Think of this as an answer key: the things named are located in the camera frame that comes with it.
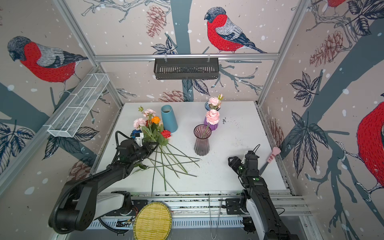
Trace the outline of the blue rose flower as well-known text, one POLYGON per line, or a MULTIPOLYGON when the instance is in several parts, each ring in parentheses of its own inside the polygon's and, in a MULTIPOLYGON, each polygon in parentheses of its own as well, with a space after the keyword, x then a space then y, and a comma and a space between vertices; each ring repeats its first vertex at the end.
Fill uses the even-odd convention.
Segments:
POLYGON ((133 130, 131 133, 131 138, 135 139, 136 137, 140 137, 141 130, 133 130))

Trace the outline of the smoky pink glass vase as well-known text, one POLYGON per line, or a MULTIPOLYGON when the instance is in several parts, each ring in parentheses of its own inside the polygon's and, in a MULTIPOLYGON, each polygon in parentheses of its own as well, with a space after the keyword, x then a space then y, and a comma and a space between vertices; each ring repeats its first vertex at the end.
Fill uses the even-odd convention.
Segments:
POLYGON ((210 151, 209 137, 212 131, 207 125, 198 125, 194 129, 196 137, 194 151, 198 156, 206 156, 210 151))

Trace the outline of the pink carnation flower stem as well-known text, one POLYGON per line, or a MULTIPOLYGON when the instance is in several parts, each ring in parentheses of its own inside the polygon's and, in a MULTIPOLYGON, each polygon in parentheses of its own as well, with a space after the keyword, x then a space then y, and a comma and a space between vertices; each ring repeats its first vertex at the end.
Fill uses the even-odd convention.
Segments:
POLYGON ((205 116, 204 124, 206 129, 204 131, 204 137, 208 134, 208 129, 211 131, 217 128, 220 120, 219 109, 221 108, 222 100, 224 99, 223 94, 219 94, 217 97, 211 97, 208 101, 208 111, 205 116))

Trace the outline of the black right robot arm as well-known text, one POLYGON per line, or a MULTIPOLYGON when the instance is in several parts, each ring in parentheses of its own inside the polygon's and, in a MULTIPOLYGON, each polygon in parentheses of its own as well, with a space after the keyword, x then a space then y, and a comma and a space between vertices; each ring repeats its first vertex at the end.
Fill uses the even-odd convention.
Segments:
POLYGON ((244 230, 256 233, 260 240, 298 240, 298 235, 290 233, 272 202, 258 159, 255 151, 248 151, 243 161, 239 157, 228 158, 229 167, 244 189, 238 199, 225 199, 227 214, 250 215, 243 219, 244 230))

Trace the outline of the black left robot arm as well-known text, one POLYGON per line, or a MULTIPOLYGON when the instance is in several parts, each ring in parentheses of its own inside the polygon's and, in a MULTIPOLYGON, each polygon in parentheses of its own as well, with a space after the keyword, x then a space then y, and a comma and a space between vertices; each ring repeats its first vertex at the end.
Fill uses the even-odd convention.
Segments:
POLYGON ((131 194, 114 191, 106 197, 99 194, 130 175, 135 166, 148 158, 159 143, 144 143, 139 146, 128 138, 117 146, 115 156, 104 171, 83 180, 68 181, 49 217, 49 226, 58 234, 86 230, 93 220, 110 212, 122 210, 129 213, 133 209, 131 194))

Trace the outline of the blue purple glass vase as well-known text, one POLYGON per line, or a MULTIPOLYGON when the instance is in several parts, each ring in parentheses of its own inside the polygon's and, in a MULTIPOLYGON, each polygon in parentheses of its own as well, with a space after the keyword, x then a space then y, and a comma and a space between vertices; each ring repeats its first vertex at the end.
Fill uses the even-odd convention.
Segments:
POLYGON ((214 131, 217 129, 220 121, 219 109, 221 108, 221 101, 211 98, 206 104, 206 116, 204 124, 214 131))

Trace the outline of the teal ceramic vase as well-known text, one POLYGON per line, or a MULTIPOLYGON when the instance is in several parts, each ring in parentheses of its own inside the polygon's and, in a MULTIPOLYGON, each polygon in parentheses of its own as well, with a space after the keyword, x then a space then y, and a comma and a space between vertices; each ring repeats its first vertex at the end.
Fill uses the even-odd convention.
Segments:
POLYGON ((162 120, 165 130, 174 133, 178 129, 176 116, 172 106, 164 105, 161 108, 162 120))

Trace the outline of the red rose flower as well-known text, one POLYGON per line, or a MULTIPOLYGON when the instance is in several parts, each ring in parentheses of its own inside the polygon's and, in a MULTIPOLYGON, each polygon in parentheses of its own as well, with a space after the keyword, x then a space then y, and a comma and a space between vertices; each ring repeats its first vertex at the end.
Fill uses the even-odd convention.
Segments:
POLYGON ((161 132, 161 134, 162 134, 162 136, 163 136, 165 139, 168 139, 168 138, 171 137, 171 132, 168 131, 168 130, 163 130, 163 131, 161 132))

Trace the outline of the orange rose flower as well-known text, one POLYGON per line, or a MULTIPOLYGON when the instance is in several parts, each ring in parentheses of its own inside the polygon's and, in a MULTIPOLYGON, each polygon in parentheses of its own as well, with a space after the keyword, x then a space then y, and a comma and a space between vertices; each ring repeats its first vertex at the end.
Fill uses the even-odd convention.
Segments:
POLYGON ((159 117, 153 117, 153 118, 152 118, 152 123, 158 125, 160 122, 161 122, 161 119, 160 119, 159 117))

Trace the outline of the pink silicone spatula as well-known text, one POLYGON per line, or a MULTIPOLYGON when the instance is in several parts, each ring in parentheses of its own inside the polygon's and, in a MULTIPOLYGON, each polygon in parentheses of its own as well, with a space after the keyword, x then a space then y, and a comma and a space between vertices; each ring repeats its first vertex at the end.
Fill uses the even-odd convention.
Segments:
POLYGON ((281 149, 280 148, 278 148, 278 147, 273 147, 272 148, 272 152, 271 152, 270 156, 268 157, 266 163, 259 169, 260 176, 263 174, 263 172, 265 171, 267 166, 270 163, 272 163, 276 159, 276 156, 279 155, 280 153, 281 153, 281 149))

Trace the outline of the yellow woven round mat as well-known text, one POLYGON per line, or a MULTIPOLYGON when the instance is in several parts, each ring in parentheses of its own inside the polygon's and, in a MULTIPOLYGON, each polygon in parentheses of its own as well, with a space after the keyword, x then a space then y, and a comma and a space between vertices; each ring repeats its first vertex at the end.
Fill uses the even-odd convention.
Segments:
POLYGON ((135 240, 167 240, 172 228, 168 206, 154 202, 141 209, 134 223, 135 240))

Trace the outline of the white mesh wall shelf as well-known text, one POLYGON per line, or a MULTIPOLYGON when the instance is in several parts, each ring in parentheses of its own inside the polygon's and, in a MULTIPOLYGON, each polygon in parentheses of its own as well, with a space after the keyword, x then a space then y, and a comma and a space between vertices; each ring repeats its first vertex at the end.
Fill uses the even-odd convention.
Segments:
POLYGON ((107 74, 88 74, 79 90, 70 94, 70 102, 48 128, 53 137, 72 138, 110 82, 107 74))

